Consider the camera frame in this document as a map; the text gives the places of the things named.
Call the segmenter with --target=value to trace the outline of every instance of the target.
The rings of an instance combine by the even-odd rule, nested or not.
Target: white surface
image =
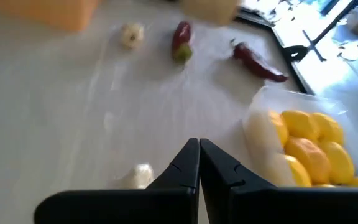
[[[358,124],[351,122],[348,109],[338,101],[274,88],[261,89],[244,116],[246,146],[254,172],[277,186],[295,185],[287,161],[277,156],[277,153],[284,154],[284,149],[274,125],[269,122],[269,110],[277,113],[302,110],[332,117],[344,130],[344,148],[352,157],[358,175]]]
[[[278,49],[253,27],[195,24],[183,68],[170,58],[182,19],[161,1],[106,1],[80,34],[0,16],[0,223],[32,223],[35,206],[61,190],[114,188],[135,164],[158,176],[190,137],[247,164],[241,119],[264,82],[228,59],[229,40],[284,70]],[[119,43],[127,22],[145,25],[135,51]]]

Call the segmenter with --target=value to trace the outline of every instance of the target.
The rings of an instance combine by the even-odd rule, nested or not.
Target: white countertop
[[[264,30],[195,22],[194,56],[175,65],[182,19],[163,1],[105,1],[79,34],[0,16],[0,223],[32,223],[35,206],[61,190],[114,188],[138,163],[159,175],[191,137],[249,163],[241,119],[264,82],[229,59],[229,41],[285,71],[283,59]],[[129,52],[117,33],[134,21],[145,42]]]

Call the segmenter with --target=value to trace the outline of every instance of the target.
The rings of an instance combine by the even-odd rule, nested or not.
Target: orange object
[[[84,29],[99,0],[0,0],[0,11],[70,31]]]

